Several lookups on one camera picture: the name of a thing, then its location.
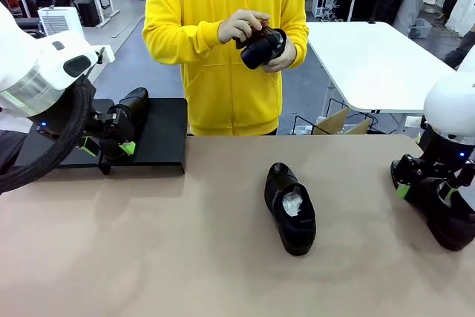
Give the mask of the brown wooden shoe brush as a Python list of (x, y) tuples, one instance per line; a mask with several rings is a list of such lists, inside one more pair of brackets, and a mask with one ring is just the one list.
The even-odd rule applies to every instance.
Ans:
[(269, 26), (267, 20), (261, 21), (262, 28), (260, 30), (252, 29), (252, 35), (246, 37), (244, 40), (241, 40), (239, 37), (233, 37), (233, 39), (238, 43), (238, 46), (245, 47), (245, 43), (253, 42), (257, 39), (263, 38), (269, 35), (273, 29)]

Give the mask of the person's left hand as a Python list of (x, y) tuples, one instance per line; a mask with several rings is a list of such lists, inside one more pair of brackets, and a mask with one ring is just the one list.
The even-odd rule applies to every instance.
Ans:
[(276, 73), (282, 71), (292, 65), (292, 63), (295, 61), (296, 54), (296, 49), (292, 43), (292, 40), (287, 37), (283, 53), (279, 57), (276, 57), (262, 65), (262, 68), (267, 73)]

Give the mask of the person's right hand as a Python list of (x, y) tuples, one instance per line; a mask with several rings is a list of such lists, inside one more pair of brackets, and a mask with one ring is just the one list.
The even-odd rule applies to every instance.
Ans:
[(268, 25), (270, 15), (255, 10), (237, 10), (227, 20), (220, 23), (218, 39), (226, 44), (233, 39), (245, 42), (254, 31), (259, 31)]

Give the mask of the person's left forearm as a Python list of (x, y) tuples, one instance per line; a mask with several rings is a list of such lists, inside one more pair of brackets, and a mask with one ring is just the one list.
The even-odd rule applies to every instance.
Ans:
[(306, 18), (292, 20), (283, 30), (295, 49), (295, 56), (289, 68), (296, 68), (303, 63), (307, 55), (309, 28), (307, 27)]

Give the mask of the grey storage bin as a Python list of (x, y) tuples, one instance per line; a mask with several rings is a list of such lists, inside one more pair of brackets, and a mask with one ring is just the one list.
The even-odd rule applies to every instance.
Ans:
[(433, 25), (423, 18), (417, 18), (410, 28), (408, 37), (410, 39), (426, 39)]

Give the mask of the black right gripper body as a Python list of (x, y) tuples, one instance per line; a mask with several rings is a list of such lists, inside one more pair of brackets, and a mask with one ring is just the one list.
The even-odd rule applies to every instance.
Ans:
[(419, 141), (423, 153), (412, 159), (410, 174), (418, 178), (455, 177), (468, 160), (468, 144), (455, 139), (438, 134), (428, 125)]

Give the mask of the person in yellow hoodie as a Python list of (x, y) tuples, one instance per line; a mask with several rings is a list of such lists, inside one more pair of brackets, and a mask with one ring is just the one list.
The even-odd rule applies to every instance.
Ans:
[[(267, 13), (269, 26), (282, 30), (292, 20), (307, 19), (305, 0), (146, 0), (145, 18), (198, 25), (223, 22), (237, 10)], [(194, 135), (260, 136), (277, 131), (285, 69), (267, 73), (262, 65), (247, 68), (234, 39), (199, 61), (177, 65)]]

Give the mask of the brown cardboard box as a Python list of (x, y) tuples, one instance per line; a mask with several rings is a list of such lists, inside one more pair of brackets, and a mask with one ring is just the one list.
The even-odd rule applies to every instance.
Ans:
[(365, 135), (372, 124), (370, 118), (365, 118), (358, 124), (345, 125), (348, 109), (341, 109), (335, 114), (325, 117), (313, 126), (311, 135), (355, 134)]

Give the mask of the black computer tower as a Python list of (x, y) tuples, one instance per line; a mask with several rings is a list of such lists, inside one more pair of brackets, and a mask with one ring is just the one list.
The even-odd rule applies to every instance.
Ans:
[(84, 27), (96, 27), (100, 23), (94, 0), (79, 1), (77, 8)]

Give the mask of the white air purifier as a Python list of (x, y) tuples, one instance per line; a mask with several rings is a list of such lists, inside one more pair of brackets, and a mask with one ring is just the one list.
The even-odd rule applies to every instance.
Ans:
[(75, 7), (43, 7), (38, 10), (38, 15), (46, 36), (68, 30), (84, 36)]

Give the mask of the bystander in dark trousers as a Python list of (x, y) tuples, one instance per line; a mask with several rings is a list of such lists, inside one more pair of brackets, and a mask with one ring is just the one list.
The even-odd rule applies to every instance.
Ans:
[(443, 62), (451, 68), (461, 65), (468, 52), (475, 45), (475, 31), (468, 31), (462, 38), (459, 46), (445, 55)]

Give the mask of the person's right forearm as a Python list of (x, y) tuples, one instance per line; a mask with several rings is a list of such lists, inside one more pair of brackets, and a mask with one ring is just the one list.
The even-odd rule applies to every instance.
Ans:
[(181, 25), (176, 19), (146, 16), (143, 38), (151, 57), (164, 65), (201, 60), (221, 44), (218, 29), (222, 21)]

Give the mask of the black leather dress shoe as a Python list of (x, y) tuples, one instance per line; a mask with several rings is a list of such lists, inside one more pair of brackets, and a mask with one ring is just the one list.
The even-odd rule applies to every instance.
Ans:
[(271, 165), (266, 177), (264, 200), (284, 249), (294, 256), (307, 254), (315, 240), (315, 210), (307, 188), (285, 163)]
[(140, 130), (145, 123), (150, 108), (148, 90), (138, 87), (129, 92), (118, 104), (109, 108), (109, 112), (122, 111), (135, 130)]
[(285, 45), (286, 34), (280, 28), (273, 28), (269, 35), (253, 42), (245, 43), (245, 47), (238, 46), (236, 42), (236, 48), (241, 50), (240, 57), (244, 65), (251, 70), (255, 70), (272, 59), (279, 57), (283, 53)]
[[(394, 185), (394, 161), (390, 165)], [(422, 199), (404, 199), (425, 218), (436, 241), (450, 251), (460, 251), (475, 240), (475, 209), (465, 202), (444, 202), (449, 186), (445, 178), (426, 177)]]

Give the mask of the white computer case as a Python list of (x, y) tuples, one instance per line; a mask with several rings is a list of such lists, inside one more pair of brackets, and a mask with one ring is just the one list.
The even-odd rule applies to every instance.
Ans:
[(328, 17), (333, 11), (335, 0), (313, 0), (312, 14), (316, 19)]

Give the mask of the white hanging garment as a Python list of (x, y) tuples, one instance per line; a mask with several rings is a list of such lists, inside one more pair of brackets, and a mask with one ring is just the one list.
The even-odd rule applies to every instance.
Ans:
[(457, 0), (446, 28), (463, 37), (474, 25), (475, 0)]

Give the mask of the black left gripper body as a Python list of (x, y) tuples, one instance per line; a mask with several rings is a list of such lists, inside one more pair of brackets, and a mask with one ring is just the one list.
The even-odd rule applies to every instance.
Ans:
[[(46, 115), (35, 121), (36, 131), (50, 140), (56, 140), (66, 129), (69, 113), (62, 117)], [(112, 108), (108, 112), (92, 109), (86, 126), (75, 146), (91, 156), (102, 155), (105, 158), (121, 158), (125, 156), (125, 110)]]

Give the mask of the large white table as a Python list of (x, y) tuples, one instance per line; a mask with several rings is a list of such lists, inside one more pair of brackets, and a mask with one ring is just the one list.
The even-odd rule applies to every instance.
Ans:
[(361, 113), (390, 114), (402, 133), (421, 114), (428, 91), (455, 71), (384, 22), (310, 22), (308, 42), (329, 80), (321, 112), (334, 93)]

